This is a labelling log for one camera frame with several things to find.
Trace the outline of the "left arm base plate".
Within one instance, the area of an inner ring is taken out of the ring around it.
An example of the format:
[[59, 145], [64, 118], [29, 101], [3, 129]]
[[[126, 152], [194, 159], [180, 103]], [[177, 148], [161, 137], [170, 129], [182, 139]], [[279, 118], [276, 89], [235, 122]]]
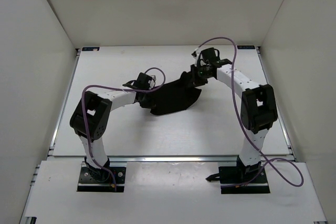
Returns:
[[102, 176], [94, 175], [86, 164], [82, 162], [77, 183], [77, 191], [91, 193], [123, 193], [127, 164], [110, 163], [109, 169], [114, 175], [115, 183], [110, 173], [103, 171]]

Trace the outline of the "black skirt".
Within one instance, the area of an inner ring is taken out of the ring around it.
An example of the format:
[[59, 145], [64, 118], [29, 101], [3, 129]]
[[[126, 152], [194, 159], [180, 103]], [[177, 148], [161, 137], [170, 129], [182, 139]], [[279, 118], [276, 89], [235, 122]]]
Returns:
[[191, 72], [183, 72], [178, 80], [166, 83], [151, 94], [160, 96], [160, 106], [150, 108], [153, 115], [167, 115], [180, 112], [192, 106], [201, 95], [201, 89], [191, 88]]

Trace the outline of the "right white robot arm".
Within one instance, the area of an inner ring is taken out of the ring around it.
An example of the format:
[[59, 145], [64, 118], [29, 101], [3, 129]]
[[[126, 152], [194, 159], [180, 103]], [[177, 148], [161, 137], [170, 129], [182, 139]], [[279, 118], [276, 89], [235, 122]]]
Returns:
[[192, 84], [202, 86], [209, 78], [231, 88], [238, 123], [245, 136], [237, 157], [236, 178], [248, 182], [261, 167], [261, 153], [269, 129], [278, 119], [273, 87], [261, 85], [238, 71], [233, 62], [221, 59], [219, 50], [197, 49], [192, 53]]

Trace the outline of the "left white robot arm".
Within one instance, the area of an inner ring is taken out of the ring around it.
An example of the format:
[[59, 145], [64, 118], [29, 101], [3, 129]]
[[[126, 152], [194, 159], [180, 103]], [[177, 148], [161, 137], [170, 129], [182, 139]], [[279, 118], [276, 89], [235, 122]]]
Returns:
[[140, 73], [136, 80], [120, 88], [89, 85], [82, 91], [81, 99], [70, 118], [70, 127], [80, 138], [85, 150], [85, 164], [90, 176], [98, 183], [112, 183], [117, 187], [115, 174], [104, 150], [102, 136], [106, 131], [110, 113], [116, 109], [140, 103], [145, 95], [156, 91], [156, 76]]

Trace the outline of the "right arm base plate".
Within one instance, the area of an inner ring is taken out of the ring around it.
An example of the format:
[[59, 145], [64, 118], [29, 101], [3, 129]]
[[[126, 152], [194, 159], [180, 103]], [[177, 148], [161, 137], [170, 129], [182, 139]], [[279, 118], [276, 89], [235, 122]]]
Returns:
[[236, 166], [220, 166], [218, 173], [209, 175], [208, 182], [220, 182], [221, 194], [269, 194], [270, 188], [266, 172], [253, 172], [243, 176]]

